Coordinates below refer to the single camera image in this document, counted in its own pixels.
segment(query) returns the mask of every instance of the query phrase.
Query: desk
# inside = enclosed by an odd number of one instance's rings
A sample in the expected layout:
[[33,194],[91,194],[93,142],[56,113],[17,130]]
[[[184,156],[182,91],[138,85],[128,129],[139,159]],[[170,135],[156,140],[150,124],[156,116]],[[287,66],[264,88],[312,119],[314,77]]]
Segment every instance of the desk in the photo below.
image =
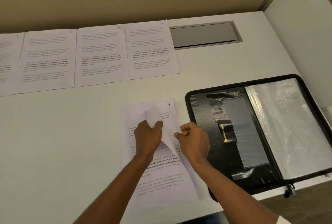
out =
[[[263,12],[169,20],[169,25],[229,20],[243,42],[177,50],[180,74],[1,97],[0,223],[72,223],[120,171],[120,104],[174,97],[182,124],[189,121],[189,91],[299,74]],[[173,224],[221,211],[199,178],[197,184],[200,201],[135,219],[125,214],[122,223]]]

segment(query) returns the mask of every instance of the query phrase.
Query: white paper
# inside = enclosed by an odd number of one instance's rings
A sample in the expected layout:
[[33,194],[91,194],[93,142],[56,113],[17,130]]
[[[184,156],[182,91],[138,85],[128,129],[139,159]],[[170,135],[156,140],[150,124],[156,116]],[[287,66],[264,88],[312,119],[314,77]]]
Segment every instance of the white paper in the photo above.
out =
[[168,21],[125,24],[130,79],[180,72]]
[[130,200],[128,210],[131,214],[165,207],[180,201],[198,200],[194,172],[180,152],[179,141],[174,137],[174,133],[181,130],[172,99],[123,106],[120,111],[122,167],[126,166],[135,155],[134,130],[138,123],[146,120],[144,112],[152,107],[158,108],[161,112],[164,122],[163,135],[169,136],[184,163],[162,142]]
[[[149,108],[148,110],[144,111],[144,115],[146,118],[146,121],[148,125],[153,128],[155,126],[155,123],[157,121],[164,121],[165,117],[163,116],[163,113],[159,111],[158,108],[152,107]],[[175,154],[175,156],[182,162],[179,153],[174,145],[174,142],[172,142],[171,138],[173,136],[170,136],[167,132],[167,128],[163,127],[162,128],[162,136],[161,136],[161,141],[164,142],[164,144],[167,145],[167,147]]]
[[24,33],[0,34],[0,96],[10,95],[6,85],[13,66],[20,60]]
[[77,30],[25,34],[20,63],[11,77],[13,94],[74,86]]
[[125,31],[118,25],[77,32],[75,87],[129,80]]

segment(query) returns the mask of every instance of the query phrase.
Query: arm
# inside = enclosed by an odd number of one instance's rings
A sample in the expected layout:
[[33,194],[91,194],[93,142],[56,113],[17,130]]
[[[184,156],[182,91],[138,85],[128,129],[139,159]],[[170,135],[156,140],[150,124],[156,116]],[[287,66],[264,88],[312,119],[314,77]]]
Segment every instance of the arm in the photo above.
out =
[[85,209],[74,224],[117,224],[161,142],[162,121],[151,129],[147,121],[135,129],[136,154],[112,183]]
[[179,139],[182,153],[207,184],[224,209],[227,219],[233,224],[276,224],[278,215],[234,184],[207,161],[210,143],[208,134],[195,123],[181,126]]

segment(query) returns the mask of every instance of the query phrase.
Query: white desk surface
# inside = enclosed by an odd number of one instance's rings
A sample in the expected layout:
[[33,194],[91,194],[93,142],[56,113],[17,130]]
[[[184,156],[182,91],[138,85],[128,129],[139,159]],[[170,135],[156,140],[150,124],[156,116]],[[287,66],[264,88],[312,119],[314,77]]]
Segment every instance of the white desk surface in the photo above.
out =
[[[243,42],[177,50],[180,74],[1,97],[0,223],[72,223],[120,171],[119,104],[174,97],[179,121],[186,123],[189,91],[298,74],[263,12],[169,20],[169,25],[229,20]],[[197,183],[200,201],[134,219],[125,214],[122,223],[173,224],[221,211],[206,185],[199,178]]]

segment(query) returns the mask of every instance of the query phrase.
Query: brown floor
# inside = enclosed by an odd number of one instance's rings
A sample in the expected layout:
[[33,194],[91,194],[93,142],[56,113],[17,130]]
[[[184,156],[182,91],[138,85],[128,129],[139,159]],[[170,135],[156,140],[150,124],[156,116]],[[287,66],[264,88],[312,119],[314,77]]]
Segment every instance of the brown floor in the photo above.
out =
[[332,181],[261,201],[292,224],[332,223]]

